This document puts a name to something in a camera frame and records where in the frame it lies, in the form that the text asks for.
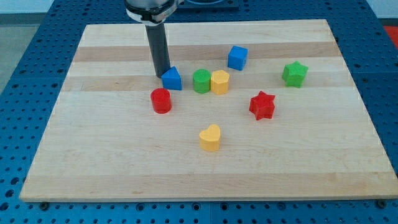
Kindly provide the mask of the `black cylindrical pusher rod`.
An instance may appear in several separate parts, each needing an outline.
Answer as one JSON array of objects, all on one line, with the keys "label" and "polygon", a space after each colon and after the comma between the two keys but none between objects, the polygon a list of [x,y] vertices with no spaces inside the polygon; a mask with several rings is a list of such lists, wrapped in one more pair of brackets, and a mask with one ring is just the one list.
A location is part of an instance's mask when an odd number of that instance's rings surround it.
[{"label": "black cylindrical pusher rod", "polygon": [[167,45],[165,26],[163,23],[156,26],[146,26],[147,38],[154,64],[155,74],[158,78],[170,69],[170,57]]}]

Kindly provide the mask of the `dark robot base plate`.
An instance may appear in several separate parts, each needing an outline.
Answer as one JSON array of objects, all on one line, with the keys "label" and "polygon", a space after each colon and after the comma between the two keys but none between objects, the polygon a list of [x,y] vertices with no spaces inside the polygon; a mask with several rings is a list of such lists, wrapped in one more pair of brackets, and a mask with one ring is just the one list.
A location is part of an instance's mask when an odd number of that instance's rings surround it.
[{"label": "dark robot base plate", "polygon": [[184,0],[181,9],[238,9],[241,0]]}]

